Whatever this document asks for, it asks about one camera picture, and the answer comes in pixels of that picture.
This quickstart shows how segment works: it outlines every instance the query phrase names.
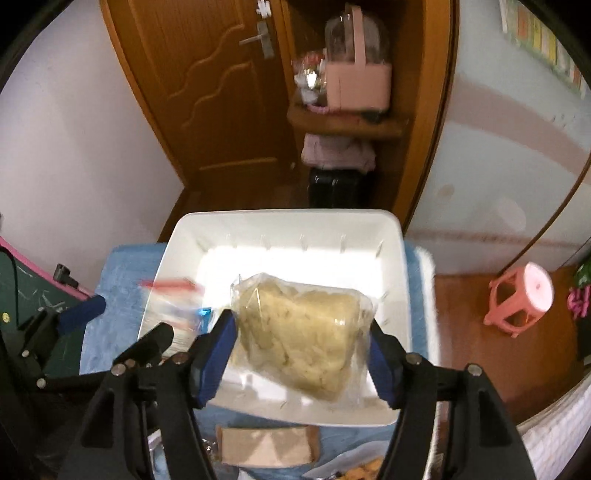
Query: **blue gripper pad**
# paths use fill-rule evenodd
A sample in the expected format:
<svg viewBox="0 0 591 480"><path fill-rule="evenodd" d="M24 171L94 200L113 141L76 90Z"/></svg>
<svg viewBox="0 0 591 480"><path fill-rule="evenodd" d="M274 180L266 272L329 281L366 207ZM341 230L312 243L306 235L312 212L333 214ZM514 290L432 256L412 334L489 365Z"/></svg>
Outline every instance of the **blue gripper pad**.
<svg viewBox="0 0 591 480"><path fill-rule="evenodd" d="M194 354L189 390L203 408L216 396L222 375L238 338L231 310L224 310L210 333L200 335L191 347Z"/></svg>
<svg viewBox="0 0 591 480"><path fill-rule="evenodd" d="M370 328L368 370L378 397L390 408L402 400L402 359L406 354L398 339L386 335L374 320Z"/></svg>
<svg viewBox="0 0 591 480"><path fill-rule="evenodd" d="M59 315L57 332L66 335L78 327L86 325L89 321L97 318L105 312L107 304L100 295L90 297L63 311Z"/></svg>

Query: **pink stool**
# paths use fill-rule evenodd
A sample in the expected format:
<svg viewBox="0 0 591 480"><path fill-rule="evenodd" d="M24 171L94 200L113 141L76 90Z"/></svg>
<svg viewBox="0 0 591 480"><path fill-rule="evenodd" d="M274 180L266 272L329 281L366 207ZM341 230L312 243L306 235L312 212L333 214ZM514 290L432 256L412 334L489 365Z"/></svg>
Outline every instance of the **pink stool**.
<svg viewBox="0 0 591 480"><path fill-rule="evenodd" d="M502 283L515 287L515 293L501 304L497 303L497 289ZM554 301L554 287L546 270L529 262L524 267L513 268L490 282L491 299L489 312L484 317L485 325L496 325L516 338L544 316ZM507 322L510 316L524 311L525 323L522 326Z"/></svg>

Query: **wooden door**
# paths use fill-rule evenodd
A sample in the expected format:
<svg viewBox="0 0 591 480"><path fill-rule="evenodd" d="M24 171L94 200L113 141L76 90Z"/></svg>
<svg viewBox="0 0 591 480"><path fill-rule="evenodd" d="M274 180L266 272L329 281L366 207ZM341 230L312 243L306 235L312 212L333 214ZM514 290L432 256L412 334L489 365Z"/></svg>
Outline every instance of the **wooden door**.
<svg viewBox="0 0 591 480"><path fill-rule="evenodd" d="M256 0L102 0L134 94L185 185L213 209L248 208L296 180L287 90L272 18ZM240 45L266 22L274 50Z"/></svg>

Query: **chalkboard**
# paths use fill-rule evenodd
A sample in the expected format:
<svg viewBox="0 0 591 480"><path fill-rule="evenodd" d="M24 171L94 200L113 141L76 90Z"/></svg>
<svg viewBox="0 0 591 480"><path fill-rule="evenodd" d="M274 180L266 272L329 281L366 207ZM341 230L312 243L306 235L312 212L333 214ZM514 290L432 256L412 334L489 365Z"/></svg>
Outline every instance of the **chalkboard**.
<svg viewBox="0 0 591 480"><path fill-rule="evenodd" d="M14 332L39 310L61 312L80 302L67 292L40 277L15 260L18 284L18 318L15 298L14 268L9 255L0 248L0 331ZM84 327L62 336L57 342L44 373L48 377L78 375Z"/></svg>

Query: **pink basket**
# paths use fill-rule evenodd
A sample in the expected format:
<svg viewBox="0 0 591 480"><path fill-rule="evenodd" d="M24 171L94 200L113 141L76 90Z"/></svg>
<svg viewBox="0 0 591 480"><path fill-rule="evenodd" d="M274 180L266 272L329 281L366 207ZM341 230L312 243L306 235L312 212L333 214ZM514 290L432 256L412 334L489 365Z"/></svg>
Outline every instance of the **pink basket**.
<svg viewBox="0 0 591 480"><path fill-rule="evenodd" d="M368 64L365 60L363 14L352 7L355 63L329 61L326 64L328 106L335 110L379 110L390 107L392 66Z"/></svg>

